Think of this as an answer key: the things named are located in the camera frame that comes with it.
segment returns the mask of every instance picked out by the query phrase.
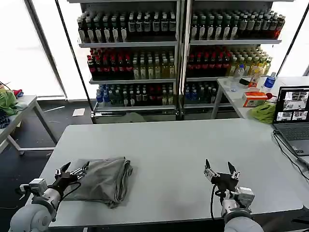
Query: laptop screen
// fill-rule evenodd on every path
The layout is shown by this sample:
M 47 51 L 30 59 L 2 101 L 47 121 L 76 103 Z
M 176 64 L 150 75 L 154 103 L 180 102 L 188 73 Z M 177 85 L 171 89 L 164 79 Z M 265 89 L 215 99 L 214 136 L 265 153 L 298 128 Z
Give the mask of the laptop screen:
M 309 122 L 309 86 L 280 87 L 273 123 Z

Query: green cloth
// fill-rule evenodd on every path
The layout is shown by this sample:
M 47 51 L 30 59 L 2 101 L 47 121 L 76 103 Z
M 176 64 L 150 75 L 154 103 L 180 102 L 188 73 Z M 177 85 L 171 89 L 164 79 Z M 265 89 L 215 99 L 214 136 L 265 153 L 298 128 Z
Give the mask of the green cloth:
M 8 116 L 17 114 L 16 97 L 12 91 L 0 89 L 0 109 Z
M 268 102 L 259 105 L 249 111 L 249 114 L 257 120 L 264 123 L 272 123 L 275 114 L 276 105 Z

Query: clothing pile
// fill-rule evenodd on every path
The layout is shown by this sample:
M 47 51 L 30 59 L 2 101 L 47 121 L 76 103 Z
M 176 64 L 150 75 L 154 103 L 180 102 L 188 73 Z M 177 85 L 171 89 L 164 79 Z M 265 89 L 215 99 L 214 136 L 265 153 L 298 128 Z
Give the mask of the clothing pile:
M 22 96 L 24 93 L 20 89 L 17 90 L 17 96 Z M 10 124 L 8 116 L 17 114 L 18 111 L 28 107 L 25 103 L 18 103 L 16 96 L 11 90 L 0 89 L 0 129 L 7 127 Z
M 78 159 L 71 164 L 75 170 L 85 163 L 89 163 L 86 176 L 80 179 L 80 188 L 69 194 L 67 201 L 95 201 L 105 203 L 109 208 L 115 208 L 127 194 L 129 176 L 132 174 L 130 161 L 125 157 L 110 159 Z M 76 185 L 67 187 L 64 194 L 72 191 Z

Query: table leg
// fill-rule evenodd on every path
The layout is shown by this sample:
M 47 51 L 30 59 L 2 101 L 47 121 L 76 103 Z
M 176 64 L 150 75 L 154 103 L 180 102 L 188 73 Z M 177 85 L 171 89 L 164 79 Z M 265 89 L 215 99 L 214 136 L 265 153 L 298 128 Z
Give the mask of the table leg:
M 215 119 L 217 117 L 217 112 L 218 112 L 219 105 L 220 105 L 220 102 L 221 102 L 222 94 L 223 94 L 222 87 L 219 86 L 217 96 L 216 96 L 216 100 L 214 101 L 214 106 L 213 106 L 213 109 L 212 109 L 212 112 L 211 112 L 211 119 Z
M 22 156 L 25 152 L 21 151 L 20 146 L 17 144 L 17 142 L 9 135 L 7 137 L 7 141 L 13 146 L 15 147 L 15 149 L 18 151 L 19 155 Z
M 59 138 L 56 136 L 56 134 L 53 132 L 52 128 L 49 127 L 46 118 L 44 116 L 44 112 L 41 109 L 41 107 L 39 106 L 38 102 L 35 102 L 35 106 L 33 107 L 33 110 L 35 112 L 35 114 L 37 115 L 37 117 L 39 118 L 39 120 L 41 121 L 41 123 L 43 124 L 45 130 L 47 131 L 47 133 L 49 134 L 49 136 L 52 138 L 52 140 L 54 141 L 55 144 L 58 143 Z

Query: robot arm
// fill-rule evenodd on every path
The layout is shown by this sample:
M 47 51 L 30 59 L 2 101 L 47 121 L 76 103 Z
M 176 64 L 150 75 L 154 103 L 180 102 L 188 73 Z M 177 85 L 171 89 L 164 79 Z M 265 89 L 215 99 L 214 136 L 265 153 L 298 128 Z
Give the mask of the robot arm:
M 252 220 L 249 206 L 254 193 L 250 188 L 237 186 L 240 172 L 228 162 L 230 174 L 216 173 L 206 160 L 204 174 L 218 187 L 215 195 L 220 197 L 221 217 L 225 222 L 225 232 L 263 232 L 262 227 Z
M 20 208 L 11 219 L 10 232 L 43 232 L 51 221 L 56 220 L 60 202 L 64 199 L 65 189 L 84 177 L 89 162 L 73 172 L 67 172 L 70 163 L 56 170 L 55 182 L 47 186 L 44 179 L 34 179 L 21 190 L 34 194 L 31 204 Z

